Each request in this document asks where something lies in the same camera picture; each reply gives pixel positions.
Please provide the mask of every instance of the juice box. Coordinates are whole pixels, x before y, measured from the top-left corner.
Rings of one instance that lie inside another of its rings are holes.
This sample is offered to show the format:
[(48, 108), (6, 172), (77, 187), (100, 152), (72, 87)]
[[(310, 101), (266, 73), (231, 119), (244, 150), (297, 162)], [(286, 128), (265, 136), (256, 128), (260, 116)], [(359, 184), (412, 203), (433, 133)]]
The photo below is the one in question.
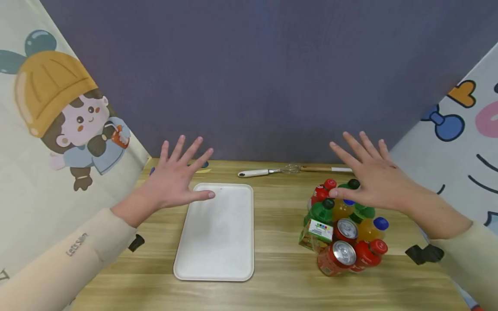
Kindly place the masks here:
[(320, 253), (332, 243), (332, 226), (310, 219), (299, 236), (299, 245)]

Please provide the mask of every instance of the bundle of drinks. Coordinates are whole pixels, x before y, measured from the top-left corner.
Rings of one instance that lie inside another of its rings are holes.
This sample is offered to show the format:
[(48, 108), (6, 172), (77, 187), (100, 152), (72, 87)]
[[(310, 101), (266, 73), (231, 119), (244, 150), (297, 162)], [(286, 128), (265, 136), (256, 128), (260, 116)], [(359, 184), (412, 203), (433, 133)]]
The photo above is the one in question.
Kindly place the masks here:
[[(318, 254), (318, 268), (327, 276), (345, 271), (357, 273), (379, 265), (387, 252), (383, 239), (389, 223), (383, 217), (374, 219), (373, 207), (329, 198), (329, 191), (335, 187), (336, 181), (327, 179), (315, 188), (299, 245)], [(338, 187), (355, 190), (360, 182), (351, 179)]]

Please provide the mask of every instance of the finger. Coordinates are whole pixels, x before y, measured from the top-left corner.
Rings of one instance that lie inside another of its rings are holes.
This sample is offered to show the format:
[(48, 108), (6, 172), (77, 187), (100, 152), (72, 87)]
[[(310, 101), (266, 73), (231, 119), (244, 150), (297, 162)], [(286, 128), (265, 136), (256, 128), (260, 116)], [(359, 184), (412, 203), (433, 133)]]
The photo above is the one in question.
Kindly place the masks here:
[(209, 158), (211, 158), (213, 152), (214, 149), (209, 148), (206, 152), (204, 152), (204, 154), (199, 159), (195, 160), (195, 162), (192, 163), (192, 165), (190, 166), (192, 172), (195, 172), (198, 169), (200, 169), (204, 165), (204, 163), (206, 163), (206, 161), (209, 160)]
[(178, 142), (176, 143), (175, 149), (169, 158), (170, 161), (177, 162), (180, 158), (180, 154), (182, 153), (183, 144), (185, 143), (185, 135), (180, 135)]
[(372, 144), (372, 142), (370, 141), (369, 137), (365, 132), (363, 131), (360, 132), (360, 138), (362, 139), (363, 147), (372, 156), (372, 158), (378, 160), (382, 159), (379, 152), (375, 148), (374, 144)]
[(188, 161), (190, 161), (190, 159), (192, 159), (192, 157), (197, 152), (197, 150), (199, 149), (201, 144), (202, 144), (202, 137), (199, 136), (196, 138), (196, 140), (194, 140), (192, 145), (190, 145), (190, 147), (188, 147), (187, 151), (185, 151), (182, 158), (180, 159), (180, 162), (182, 162), (183, 164), (186, 165), (188, 163)]
[(205, 201), (214, 198), (216, 195), (214, 192), (209, 190), (204, 191), (191, 191), (189, 193), (189, 201)]
[(389, 150), (387, 149), (387, 145), (385, 144), (385, 141), (383, 139), (378, 141), (378, 149), (380, 151), (380, 155), (384, 160), (392, 162), (391, 155), (389, 154)]
[(355, 202), (362, 203), (364, 192), (362, 190), (352, 190), (347, 188), (334, 188), (329, 191), (329, 196), (331, 198), (351, 200)]
[(169, 152), (169, 142), (167, 140), (165, 140), (162, 143), (161, 155), (159, 156), (158, 166), (162, 166), (162, 165), (166, 164), (166, 162), (168, 161), (168, 152)]
[(372, 158), (365, 148), (363, 148), (363, 146), (351, 134), (344, 132), (343, 137), (362, 163)]
[(353, 171), (361, 164), (357, 159), (355, 159), (354, 156), (349, 154), (349, 152), (341, 148), (335, 142), (331, 141), (329, 145), (332, 151), (334, 151), (335, 154), (339, 157), (339, 159), (341, 159), (347, 166), (352, 168)]

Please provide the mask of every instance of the plastic tray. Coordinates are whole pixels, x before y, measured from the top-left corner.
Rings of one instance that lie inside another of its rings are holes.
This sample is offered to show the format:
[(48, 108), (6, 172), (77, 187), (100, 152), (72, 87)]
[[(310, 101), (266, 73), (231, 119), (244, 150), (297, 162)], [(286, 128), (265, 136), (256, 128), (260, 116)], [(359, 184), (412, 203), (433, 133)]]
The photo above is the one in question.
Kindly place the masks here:
[(198, 184), (212, 200), (188, 206), (174, 275), (185, 281), (243, 282), (254, 273), (254, 204), (249, 185)]

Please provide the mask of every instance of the gray fabric backdrop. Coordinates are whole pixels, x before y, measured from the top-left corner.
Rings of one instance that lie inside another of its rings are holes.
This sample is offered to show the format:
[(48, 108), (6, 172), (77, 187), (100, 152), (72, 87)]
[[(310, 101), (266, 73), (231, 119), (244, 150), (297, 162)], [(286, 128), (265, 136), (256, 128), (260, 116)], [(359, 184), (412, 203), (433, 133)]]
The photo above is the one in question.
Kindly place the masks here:
[(333, 162), (396, 143), (498, 40), (498, 1), (42, 0), (152, 156)]

